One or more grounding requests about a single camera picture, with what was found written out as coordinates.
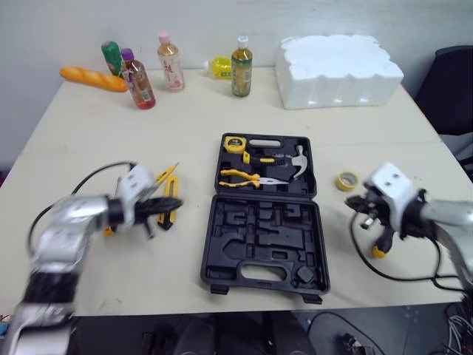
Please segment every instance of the hammer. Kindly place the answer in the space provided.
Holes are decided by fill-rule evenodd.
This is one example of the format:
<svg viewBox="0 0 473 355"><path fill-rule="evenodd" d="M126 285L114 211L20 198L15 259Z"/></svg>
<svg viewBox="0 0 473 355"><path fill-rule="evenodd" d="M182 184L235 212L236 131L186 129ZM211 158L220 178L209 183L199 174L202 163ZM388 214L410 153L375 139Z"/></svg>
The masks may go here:
<svg viewBox="0 0 473 355"><path fill-rule="evenodd" d="M276 166L287 166L289 163L292 166L299 167L299 170L294 174L293 179L297 179L299 176L304 174L307 169L307 157L304 155L304 147L296 146L297 153L299 155L292 156L286 154L273 154L273 158L253 158L251 157L250 162L253 165L276 165Z"/></svg>

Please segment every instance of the beverage bottle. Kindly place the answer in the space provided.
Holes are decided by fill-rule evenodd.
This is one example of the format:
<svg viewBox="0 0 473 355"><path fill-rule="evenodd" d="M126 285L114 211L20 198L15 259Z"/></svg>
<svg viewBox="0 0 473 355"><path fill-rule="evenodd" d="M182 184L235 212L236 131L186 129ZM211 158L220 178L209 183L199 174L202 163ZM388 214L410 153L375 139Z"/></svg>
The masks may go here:
<svg viewBox="0 0 473 355"><path fill-rule="evenodd" d="M105 57L106 65L109 67L110 72L113 75L123 77L121 75L121 67L123 64L123 60L120 54L120 48L118 44L114 41L107 41L102 43L102 53L103 57Z"/></svg>
<svg viewBox="0 0 473 355"><path fill-rule="evenodd" d="M212 61L205 61L204 72L211 78L231 79L231 59L229 57L215 57Z"/></svg>
<svg viewBox="0 0 473 355"><path fill-rule="evenodd" d="M141 109L151 109L156 104L153 89L149 83L145 67L135 59L132 50L121 50L123 58L122 75L128 84L128 89L135 100L136 106Z"/></svg>
<svg viewBox="0 0 473 355"><path fill-rule="evenodd" d="M243 98L250 94L253 53L248 49L246 35L241 35L237 41L238 49L231 55L231 91L235 96Z"/></svg>
<svg viewBox="0 0 473 355"><path fill-rule="evenodd" d="M163 66L164 80L169 91L178 92L184 89L183 68L180 65L179 50L171 43L171 37L167 32L159 34L160 47L157 56Z"/></svg>

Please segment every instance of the black toolbox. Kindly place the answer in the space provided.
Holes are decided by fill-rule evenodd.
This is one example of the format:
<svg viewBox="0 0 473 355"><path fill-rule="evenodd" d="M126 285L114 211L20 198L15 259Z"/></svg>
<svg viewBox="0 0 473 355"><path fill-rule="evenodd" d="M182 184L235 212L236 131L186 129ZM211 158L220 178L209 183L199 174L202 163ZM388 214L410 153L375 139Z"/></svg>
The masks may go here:
<svg viewBox="0 0 473 355"><path fill-rule="evenodd" d="M307 169L294 180L292 177L299 168L290 163L284 166L244 163L243 154L231 154L225 148L227 137L244 138L244 150L252 160L295 156L296 147L302 146ZM222 176L220 171L225 169L257 173L261 177L289 181L289 184L261 185L258 189L253 185L221 186L219 181L241 183L245 180ZM309 139L224 134L215 189L217 194L212 199L200 270L202 280L211 285L211 292L227 294L230 286L266 288L301 294L306 303L320 304L320 295L329 291L330 283L319 207L312 201L317 188ZM279 279L245 277L246 268L253 267L276 271Z"/></svg>

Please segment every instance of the green bottle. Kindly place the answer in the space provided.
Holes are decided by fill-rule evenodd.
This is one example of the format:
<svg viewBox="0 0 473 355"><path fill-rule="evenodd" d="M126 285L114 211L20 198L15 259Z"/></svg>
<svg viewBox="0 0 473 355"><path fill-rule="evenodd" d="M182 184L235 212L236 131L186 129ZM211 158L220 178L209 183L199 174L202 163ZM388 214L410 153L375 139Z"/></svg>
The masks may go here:
<svg viewBox="0 0 473 355"><path fill-rule="evenodd" d="M123 60L120 54L120 48L118 44L114 41L107 41L102 43L102 53L105 57L106 65L109 66L110 72L113 75L123 77L121 75L121 67L123 64Z"/></svg>
<svg viewBox="0 0 473 355"><path fill-rule="evenodd" d="M238 37L238 49L231 55L231 91L235 96L248 96L251 88L253 53L248 49L248 37Z"/></svg>

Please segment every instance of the yellow bottle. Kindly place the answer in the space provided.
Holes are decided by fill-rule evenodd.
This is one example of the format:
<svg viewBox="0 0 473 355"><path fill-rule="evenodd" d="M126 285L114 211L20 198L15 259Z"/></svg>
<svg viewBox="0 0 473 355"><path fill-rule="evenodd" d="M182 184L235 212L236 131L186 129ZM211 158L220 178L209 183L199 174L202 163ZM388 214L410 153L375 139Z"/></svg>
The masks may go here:
<svg viewBox="0 0 473 355"><path fill-rule="evenodd" d="M231 60L229 57L215 57L204 62L204 73L216 79L231 79Z"/></svg>
<svg viewBox="0 0 473 355"><path fill-rule="evenodd" d="M248 37L238 37L238 49L231 55L231 91L243 98L250 94L253 53L248 49Z"/></svg>

